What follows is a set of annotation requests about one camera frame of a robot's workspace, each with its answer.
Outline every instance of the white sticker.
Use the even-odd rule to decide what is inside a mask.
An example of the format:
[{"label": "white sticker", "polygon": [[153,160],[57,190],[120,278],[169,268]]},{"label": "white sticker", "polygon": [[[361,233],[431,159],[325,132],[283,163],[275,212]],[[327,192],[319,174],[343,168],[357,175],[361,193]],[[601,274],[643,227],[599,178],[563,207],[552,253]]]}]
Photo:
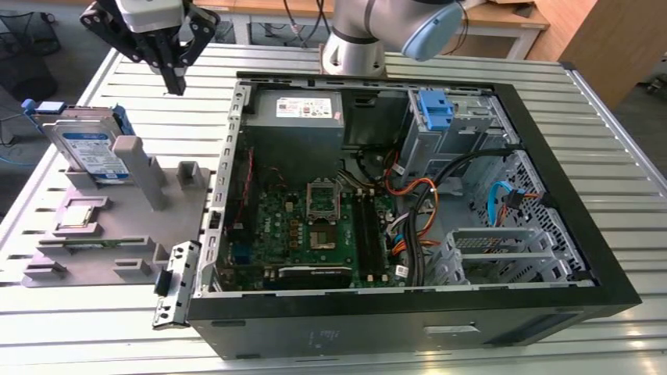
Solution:
[{"label": "white sticker", "polygon": [[424,327],[427,334],[464,334],[467,332],[479,332],[479,329],[471,324],[468,326],[428,326]]},{"label": "white sticker", "polygon": [[104,180],[119,180],[129,177],[125,164],[112,152],[112,140],[101,133],[64,133],[63,139],[69,145],[83,167]]},{"label": "white sticker", "polygon": [[400,165],[393,164],[392,165],[392,170],[401,176],[405,173],[405,168],[403,168]]},{"label": "white sticker", "polygon": [[280,98],[275,103],[276,117],[299,117],[311,119],[329,119],[329,98]]},{"label": "white sticker", "polygon": [[405,266],[396,266],[396,276],[407,277],[407,272],[409,269]]}]

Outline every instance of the slotted metal worktable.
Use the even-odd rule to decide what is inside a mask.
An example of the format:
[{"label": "slotted metal worktable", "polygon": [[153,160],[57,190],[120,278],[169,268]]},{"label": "slotted metal worktable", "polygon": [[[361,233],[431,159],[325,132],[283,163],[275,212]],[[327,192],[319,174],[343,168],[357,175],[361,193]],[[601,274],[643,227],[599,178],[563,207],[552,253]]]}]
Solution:
[{"label": "slotted metal worktable", "polygon": [[[387,68],[391,77],[515,85],[643,304],[523,348],[223,362],[193,329],[151,330],[152,286],[20,286],[69,184],[61,173],[67,163],[51,147],[0,226],[0,373],[667,372],[667,185],[576,72],[549,62],[437,58],[415,63],[395,54]],[[236,71],[317,69],[316,50],[211,45],[188,71],[185,95],[176,98],[164,95],[161,77],[145,64],[112,51],[79,104],[121,104],[161,166],[187,159],[215,169]]]}]

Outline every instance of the floor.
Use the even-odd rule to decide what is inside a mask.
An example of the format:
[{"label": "floor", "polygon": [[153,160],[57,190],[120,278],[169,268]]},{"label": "floor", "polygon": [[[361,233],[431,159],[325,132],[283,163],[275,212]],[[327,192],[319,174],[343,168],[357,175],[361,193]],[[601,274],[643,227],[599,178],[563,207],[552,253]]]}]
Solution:
[{"label": "floor", "polygon": [[[29,2],[4,1],[0,11],[40,11],[55,14],[57,24],[55,30],[63,49],[46,56],[45,61],[60,88],[56,97],[63,102],[76,103],[84,92],[88,81],[108,52],[108,46],[87,32],[79,23],[83,7],[69,5],[30,4]],[[303,37],[311,33],[311,27],[303,30]],[[252,38],[261,45],[289,45],[297,47],[300,40],[295,39],[289,27],[267,31],[260,25],[253,27]],[[316,46],[327,39],[327,33],[320,28],[307,41],[308,46]],[[221,25],[216,33],[216,41],[233,43],[233,31],[228,25]],[[615,115],[641,149],[653,161],[661,173],[667,173],[667,95],[649,96],[643,87],[636,87],[619,105]],[[0,119],[20,112],[20,103],[0,89]],[[49,142],[36,131],[30,123],[21,117],[0,121],[1,143],[9,142],[13,134],[13,146],[0,145],[0,158],[17,163],[37,164]],[[12,165],[0,161],[0,220],[9,210],[21,187],[30,176],[33,167]]]}]

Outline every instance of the black power cord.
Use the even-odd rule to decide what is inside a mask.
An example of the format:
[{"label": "black power cord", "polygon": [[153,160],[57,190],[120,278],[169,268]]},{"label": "black power cord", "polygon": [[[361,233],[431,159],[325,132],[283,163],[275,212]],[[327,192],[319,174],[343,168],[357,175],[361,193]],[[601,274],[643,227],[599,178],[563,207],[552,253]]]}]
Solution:
[{"label": "black power cord", "polygon": [[327,31],[329,30],[328,28],[328,23],[327,23],[327,17],[324,16],[324,0],[315,0],[316,6],[319,8],[316,20],[315,20],[315,25],[312,26],[311,33],[305,37],[304,40],[301,40],[301,48],[307,48],[307,43],[311,41],[312,35],[317,31],[317,28],[320,27],[320,22],[324,19],[324,24],[327,25]]},{"label": "black power cord", "polygon": [[321,20],[324,21],[324,27],[327,28],[327,34],[331,35],[329,23],[327,21],[327,15],[324,14],[324,0],[315,0],[316,7],[320,9]]},{"label": "black power cord", "polygon": [[292,29],[292,32],[295,33],[295,37],[289,41],[285,41],[283,44],[287,46],[289,42],[292,42],[295,40],[300,40],[301,45],[304,45],[305,41],[301,38],[303,27],[301,27],[301,30],[297,30],[297,24],[296,24],[296,21],[293,20],[293,17],[292,17],[292,11],[289,10],[288,0],[283,0],[283,5],[284,5],[284,11],[287,12],[288,18],[289,18],[289,27]]},{"label": "black power cord", "polygon": [[359,171],[364,175],[365,180],[368,180],[368,182],[371,184],[373,184],[373,186],[377,189],[377,191],[381,191],[384,189],[383,185],[381,185],[381,183],[384,182],[384,179],[383,178],[380,178],[380,179],[375,178],[371,175],[371,173],[368,172],[368,170],[365,169],[365,165],[364,165],[364,152],[360,151],[360,150],[355,154],[355,161],[356,161],[356,167],[359,168]]},{"label": "black power cord", "polygon": [[463,22],[463,30],[460,31],[459,34],[459,39],[456,40],[456,46],[445,53],[445,55],[451,55],[455,53],[459,48],[463,46],[463,43],[465,43],[465,38],[468,37],[468,26],[469,26],[469,19],[468,19],[468,11],[465,10],[465,7],[460,4],[460,0],[456,0],[456,5],[459,5],[460,10],[463,10],[464,14],[464,22]]}]

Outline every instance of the metal bracket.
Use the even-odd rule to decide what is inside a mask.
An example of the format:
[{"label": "metal bracket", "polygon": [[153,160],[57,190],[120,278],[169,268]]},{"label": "metal bracket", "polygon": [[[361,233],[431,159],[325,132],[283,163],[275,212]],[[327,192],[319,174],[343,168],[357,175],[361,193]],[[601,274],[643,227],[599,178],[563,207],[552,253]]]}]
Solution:
[{"label": "metal bracket", "polygon": [[201,244],[188,241],[173,246],[167,270],[160,272],[155,282],[155,293],[160,296],[155,309],[153,330],[185,328],[189,299],[197,273]]}]

